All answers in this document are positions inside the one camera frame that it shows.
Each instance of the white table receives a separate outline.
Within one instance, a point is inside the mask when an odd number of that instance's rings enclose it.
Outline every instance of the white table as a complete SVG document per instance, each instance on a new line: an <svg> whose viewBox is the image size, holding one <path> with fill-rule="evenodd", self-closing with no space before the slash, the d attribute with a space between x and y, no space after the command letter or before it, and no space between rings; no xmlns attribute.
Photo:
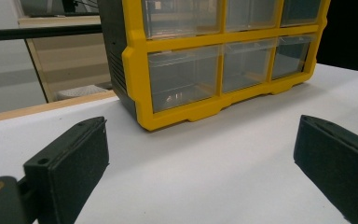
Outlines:
<svg viewBox="0 0 358 224"><path fill-rule="evenodd" d="M116 97L0 121L0 175L75 123L105 116L110 165L76 223L347 223L294 164L300 115L358 134L358 72L313 78L197 122L143 130Z"/></svg>

